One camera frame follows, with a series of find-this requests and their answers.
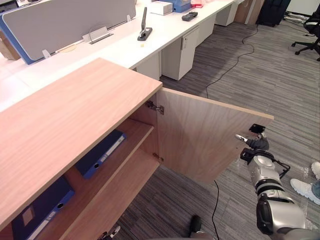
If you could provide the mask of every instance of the wooden panel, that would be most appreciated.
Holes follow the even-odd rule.
[[[256,24],[256,21],[259,17],[260,11],[262,6],[264,5],[265,0],[254,0],[253,6],[251,6],[250,11],[248,13],[248,18],[245,20],[247,21],[246,24]]]
[[[75,167],[72,167],[64,174],[75,190],[75,195],[50,222],[48,227],[39,234],[37,240],[58,240],[99,190],[112,181],[141,143],[152,132],[153,126],[127,119],[116,129],[125,133],[126,139],[90,179],[84,179]]]
[[[0,231],[0,240],[14,240],[11,223]]]
[[[241,4],[239,4],[234,17],[235,22],[242,24],[245,23],[252,2],[253,0],[244,0]]]
[[[96,59],[0,113],[0,230],[162,83]]]
[[[159,166],[138,149],[113,180],[106,184],[79,215],[64,240],[94,240],[109,231]]]
[[[162,88],[156,93],[159,155],[163,164],[194,180],[211,183],[244,147],[235,134],[254,123],[267,126],[273,116]]]

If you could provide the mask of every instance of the office chair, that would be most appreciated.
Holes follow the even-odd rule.
[[[305,21],[305,23],[303,24],[303,27],[310,33],[310,34],[314,34],[317,37],[317,40],[313,43],[310,42],[299,42],[299,41],[295,41],[294,43],[292,43],[292,47],[296,46],[296,44],[300,44],[300,45],[304,45],[306,47],[300,49],[299,51],[295,52],[295,55],[299,55],[300,52],[310,49],[310,50],[316,50],[316,52],[320,55],[320,46],[318,45],[319,41],[320,41],[320,4],[318,6],[318,8],[316,9],[316,11],[312,14],[312,16]]]

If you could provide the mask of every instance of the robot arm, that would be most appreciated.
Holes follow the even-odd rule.
[[[305,229],[304,213],[282,186],[280,179],[290,166],[277,161],[266,151],[269,149],[266,136],[261,133],[257,140],[241,135],[235,137],[252,148],[244,148],[240,158],[247,162],[257,194],[256,221],[259,230],[272,240],[320,240],[318,233]],[[280,175],[274,163],[284,167]]]

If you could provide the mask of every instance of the white sneaker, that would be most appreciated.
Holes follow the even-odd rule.
[[[292,178],[290,180],[290,184],[293,189],[300,195],[310,199],[311,201],[315,202],[316,204],[320,205],[320,199],[317,198],[313,192],[311,191],[311,184],[305,183],[298,179]]]
[[[320,179],[320,162],[315,161],[311,164],[311,170],[315,175],[315,178],[318,180]]]

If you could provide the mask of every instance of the person's foot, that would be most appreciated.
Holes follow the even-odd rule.
[[[312,190],[311,190],[311,184],[305,183],[303,181],[300,181],[298,179],[292,178],[290,181],[291,186],[293,189],[300,195],[310,199],[314,203],[320,205],[320,199],[317,198]]]
[[[193,232],[193,233],[196,233],[198,231],[201,230],[201,217],[199,217],[198,215],[194,215],[192,218],[191,218],[191,222],[190,222],[190,234]]]
[[[312,163],[311,169],[313,174],[315,175],[315,178],[317,180],[320,179],[320,162],[315,161],[314,163]]]

